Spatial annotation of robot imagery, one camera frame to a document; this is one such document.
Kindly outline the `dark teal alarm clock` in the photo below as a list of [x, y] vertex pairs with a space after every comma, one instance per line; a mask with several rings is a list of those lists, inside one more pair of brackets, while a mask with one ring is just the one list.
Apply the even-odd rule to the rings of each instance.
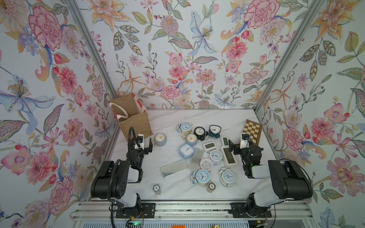
[[208, 130], [208, 135], [211, 138], [214, 138], [214, 139], [220, 138], [220, 136], [221, 136], [220, 133], [221, 133], [221, 127], [220, 126], [210, 125], [209, 130]]

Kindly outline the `silver mirror digital clock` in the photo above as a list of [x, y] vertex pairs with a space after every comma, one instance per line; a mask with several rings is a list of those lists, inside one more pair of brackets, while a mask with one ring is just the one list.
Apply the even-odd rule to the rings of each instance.
[[187, 169], [186, 160], [179, 160], [174, 163], [168, 164], [166, 166], [161, 167], [161, 173], [164, 179], [173, 174], [179, 173]]

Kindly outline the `burlap canvas bag red trim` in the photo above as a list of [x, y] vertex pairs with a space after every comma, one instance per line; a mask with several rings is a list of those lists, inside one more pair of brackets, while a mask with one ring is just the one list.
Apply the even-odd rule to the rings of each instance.
[[134, 93], [110, 100], [108, 104], [126, 140], [130, 127], [134, 128], [136, 135], [142, 134], [145, 138], [153, 135], [148, 112]]

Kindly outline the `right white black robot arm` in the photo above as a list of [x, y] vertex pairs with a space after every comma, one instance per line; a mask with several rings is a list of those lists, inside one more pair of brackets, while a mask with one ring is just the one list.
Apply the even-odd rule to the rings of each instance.
[[269, 160], [261, 164], [263, 148], [250, 140], [234, 144], [228, 141], [230, 152], [239, 155], [244, 174], [249, 179], [268, 179], [271, 184], [251, 193], [246, 199], [245, 210], [269, 209], [287, 200], [304, 200], [313, 195], [312, 183], [300, 165], [292, 160]]

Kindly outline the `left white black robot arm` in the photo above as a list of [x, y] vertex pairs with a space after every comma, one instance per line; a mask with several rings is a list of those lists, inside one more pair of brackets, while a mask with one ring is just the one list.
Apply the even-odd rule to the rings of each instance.
[[105, 161], [91, 185], [91, 197], [107, 200], [120, 209], [142, 209], [138, 193], [127, 192], [127, 184], [140, 183], [143, 177], [142, 164], [144, 156], [151, 153], [153, 143], [148, 147], [139, 136], [137, 140], [129, 140], [126, 160]]

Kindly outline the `small white digital clock upright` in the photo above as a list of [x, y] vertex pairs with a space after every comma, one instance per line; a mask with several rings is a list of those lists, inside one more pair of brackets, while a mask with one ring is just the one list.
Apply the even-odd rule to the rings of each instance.
[[221, 139], [222, 146], [225, 146], [225, 147], [229, 146], [229, 139], [227, 136], [221, 136], [220, 139]]

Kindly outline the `long white digital clock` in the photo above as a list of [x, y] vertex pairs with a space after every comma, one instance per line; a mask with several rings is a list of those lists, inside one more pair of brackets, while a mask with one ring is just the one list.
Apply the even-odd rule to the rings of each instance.
[[236, 166], [238, 163], [236, 161], [235, 155], [230, 151], [229, 146], [222, 146], [221, 152], [223, 154], [223, 162], [225, 167]]

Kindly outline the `white round alarm clock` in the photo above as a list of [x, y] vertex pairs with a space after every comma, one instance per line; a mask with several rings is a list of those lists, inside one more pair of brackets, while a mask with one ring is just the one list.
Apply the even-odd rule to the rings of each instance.
[[214, 165], [218, 165], [223, 161], [223, 154], [218, 150], [212, 150], [209, 157]]

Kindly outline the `pink round alarm clock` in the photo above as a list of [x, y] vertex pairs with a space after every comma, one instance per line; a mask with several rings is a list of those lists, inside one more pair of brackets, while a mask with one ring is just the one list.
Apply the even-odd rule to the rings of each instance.
[[203, 169], [203, 170], [207, 170], [208, 172], [210, 172], [214, 168], [214, 163], [209, 158], [203, 158], [200, 161], [200, 168]]

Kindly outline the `white twin-bell alarm clock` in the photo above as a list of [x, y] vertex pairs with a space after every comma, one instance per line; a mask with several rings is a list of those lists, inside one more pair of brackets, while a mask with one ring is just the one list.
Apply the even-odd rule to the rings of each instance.
[[235, 180], [235, 174], [227, 167], [221, 167], [219, 170], [219, 175], [220, 175], [220, 183], [224, 186], [224, 187], [232, 187], [234, 185], [236, 185]]

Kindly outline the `black round alarm clock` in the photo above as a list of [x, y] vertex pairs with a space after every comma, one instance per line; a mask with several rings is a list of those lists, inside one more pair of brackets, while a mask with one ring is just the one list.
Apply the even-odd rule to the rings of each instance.
[[198, 140], [204, 141], [207, 139], [209, 133], [203, 127], [196, 127], [194, 130], [194, 134], [196, 135]]

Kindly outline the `blue square alarm clock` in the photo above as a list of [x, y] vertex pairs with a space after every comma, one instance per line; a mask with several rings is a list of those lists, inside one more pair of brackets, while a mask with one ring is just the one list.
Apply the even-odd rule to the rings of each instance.
[[193, 146], [191, 146], [188, 143], [185, 143], [183, 145], [180, 146], [178, 153], [184, 158], [184, 159], [189, 159], [191, 158], [194, 153], [195, 153], [195, 149]]

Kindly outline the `small grey mini clock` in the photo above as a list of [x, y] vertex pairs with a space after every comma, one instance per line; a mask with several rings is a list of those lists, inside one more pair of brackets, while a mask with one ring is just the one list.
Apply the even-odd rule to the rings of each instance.
[[162, 192], [160, 185], [158, 185], [158, 184], [154, 185], [154, 186], [153, 186], [153, 191], [154, 191], [154, 193], [155, 193], [156, 195], [160, 195], [160, 194], [161, 194], [161, 192]]

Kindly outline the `light blue twin-bell clock back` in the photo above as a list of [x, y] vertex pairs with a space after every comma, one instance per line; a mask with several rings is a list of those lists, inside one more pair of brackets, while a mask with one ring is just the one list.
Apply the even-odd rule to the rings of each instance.
[[176, 130], [182, 135], [188, 135], [192, 131], [192, 125], [190, 123], [180, 123], [176, 126]]

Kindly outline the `grey round alarm clock centre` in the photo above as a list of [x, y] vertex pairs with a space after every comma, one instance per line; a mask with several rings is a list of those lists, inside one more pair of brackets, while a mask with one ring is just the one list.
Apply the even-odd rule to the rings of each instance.
[[198, 143], [198, 138], [195, 134], [187, 134], [183, 135], [182, 138], [185, 140], [185, 143], [191, 146], [195, 146]]

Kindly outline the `blue twin-bell clock front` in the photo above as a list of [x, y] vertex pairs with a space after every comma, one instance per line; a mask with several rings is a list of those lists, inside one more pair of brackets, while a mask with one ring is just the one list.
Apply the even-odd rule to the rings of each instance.
[[207, 170], [198, 170], [191, 174], [191, 181], [194, 185], [199, 185], [202, 187], [207, 186], [210, 183], [211, 176]]

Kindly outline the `small beige cylinder clock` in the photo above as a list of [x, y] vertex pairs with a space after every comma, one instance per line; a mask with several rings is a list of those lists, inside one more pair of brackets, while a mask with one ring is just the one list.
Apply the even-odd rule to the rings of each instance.
[[208, 193], [213, 193], [216, 189], [216, 185], [213, 183], [213, 182], [210, 182], [208, 185], [207, 185], [207, 192]]

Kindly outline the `wooden chessboard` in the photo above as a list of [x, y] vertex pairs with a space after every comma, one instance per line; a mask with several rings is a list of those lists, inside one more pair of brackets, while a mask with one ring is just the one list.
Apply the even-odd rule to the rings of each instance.
[[261, 132], [262, 124], [251, 120], [246, 120], [243, 128], [243, 133], [250, 136], [250, 140], [253, 142], [254, 145], [259, 145]]

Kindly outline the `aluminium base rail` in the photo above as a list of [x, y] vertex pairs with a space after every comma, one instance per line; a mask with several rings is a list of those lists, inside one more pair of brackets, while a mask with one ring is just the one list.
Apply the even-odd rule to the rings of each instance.
[[[243, 200], [144, 200], [143, 215], [131, 221], [136, 228], [316, 228], [309, 206], [303, 201], [288, 201], [247, 215]], [[125, 227], [127, 217], [116, 217], [104, 200], [82, 202], [71, 213], [73, 228]]]

